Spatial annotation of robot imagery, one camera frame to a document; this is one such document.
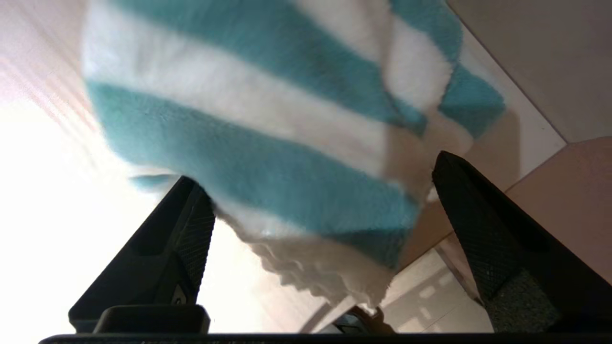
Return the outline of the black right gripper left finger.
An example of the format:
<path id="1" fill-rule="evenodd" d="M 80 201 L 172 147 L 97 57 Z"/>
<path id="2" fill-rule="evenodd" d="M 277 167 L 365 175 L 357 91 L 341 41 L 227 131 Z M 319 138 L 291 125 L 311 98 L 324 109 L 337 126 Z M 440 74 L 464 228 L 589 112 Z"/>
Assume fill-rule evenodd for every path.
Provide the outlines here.
<path id="1" fill-rule="evenodd" d="M 179 178 L 71 307 L 70 324 L 77 333 L 92 333 L 112 307 L 195 305 L 215 222 L 205 190 Z"/>

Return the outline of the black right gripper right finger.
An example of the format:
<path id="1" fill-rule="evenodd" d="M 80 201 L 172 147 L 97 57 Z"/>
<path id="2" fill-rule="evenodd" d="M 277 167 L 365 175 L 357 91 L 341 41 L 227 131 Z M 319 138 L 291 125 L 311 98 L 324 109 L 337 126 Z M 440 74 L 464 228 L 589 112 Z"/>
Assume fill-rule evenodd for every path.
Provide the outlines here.
<path id="1" fill-rule="evenodd" d="M 496 333 L 611 333 L 611 285 L 465 159 L 432 173 Z"/>

